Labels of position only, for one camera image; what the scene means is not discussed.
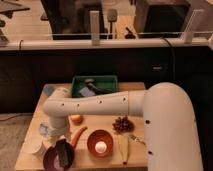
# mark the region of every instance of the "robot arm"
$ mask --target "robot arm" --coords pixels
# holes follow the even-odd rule
[[[143,116],[149,171],[203,171],[194,110],[188,95],[171,83],[147,91],[129,91],[72,99],[56,90],[44,103],[54,129],[68,124],[68,115]]]

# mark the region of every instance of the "copper bowl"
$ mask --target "copper bowl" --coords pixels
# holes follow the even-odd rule
[[[102,144],[102,148],[97,150],[97,144]],[[113,138],[110,133],[105,130],[96,130],[88,137],[87,148],[95,157],[106,157],[112,153]]]

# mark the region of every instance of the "wooden tabletop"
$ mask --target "wooden tabletop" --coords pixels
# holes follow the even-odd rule
[[[70,88],[70,84],[48,84],[56,87],[66,87]],[[145,89],[143,83],[119,83],[119,90],[142,90]],[[29,129],[27,131],[26,139],[29,138],[40,138],[46,149],[50,146],[47,139],[42,137],[38,128],[41,122],[48,122],[48,117],[42,111],[42,104],[46,100],[47,96],[42,92],[40,99],[38,101],[37,107],[35,109],[32,121],[30,123]],[[146,148],[142,143],[130,140],[130,154],[128,159],[128,164],[122,164],[122,156],[118,148],[117,135],[114,134],[112,123],[118,116],[100,116],[100,115],[84,115],[84,121],[80,126],[75,126],[70,121],[70,130],[72,135],[83,127],[87,126],[88,129],[82,134],[78,141],[78,145],[75,149],[75,159],[72,168],[76,169],[92,169],[92,168],[121,168],[121,167],[146,167],[147,166],[147,156]],[[134,134],[144,138],[144,124],[143,118],[129,117],[129,119],[134,123],[135,130]],[[105,129],[111,133],[114,140],[113,154],[106,158],[96,158],[92,156],[87,150],[87,138],[88,136],[97,129]],[[23,147],[20,150],[19,156],[16,161],[15,170],[43,170],[43,155],[35,156],[27,154],[23,151]]]

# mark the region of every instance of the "green bin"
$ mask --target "green bin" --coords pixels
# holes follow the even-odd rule
[[[82,97],[79,91],[86,87],[85,79],[94,79],[94,85],[101,89],[111,90],[112,92],[118,92],[118,79],[115,75],[103,75],[103,76],[75,76],[72,80],[71,97]]]

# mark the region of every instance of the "black cable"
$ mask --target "black cable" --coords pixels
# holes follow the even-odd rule
[[[176,55],[175,55],[175,51],[174,51],[174,48],[172,46],[172,44],[169,42],[169,40],[165,37],[159,37],[160,39],[164,40],[170,47],[170,51],[171,51],[171,54],[172,54],[172,65],[173,65],[173,81],[175,81],[176,79]]]
[[[15,116],[11,116],[11,117],[8,117],[8,118],[5,118],[5,119],[0,119],[0,122],[4,122],[4,121],[7,121],[7,120],[10,120],[10,119],[13,119],[13,118],[16,118],[16,117],[20,117],[20,116],[28,116],[29,114],[17,114]]]
[[[19,42],[19,46],[18,46],[18,50],[19,51],[21,51],[21,45],[22,45],[22,42],[23,42],[24,40],[20,40],[20,42]]]

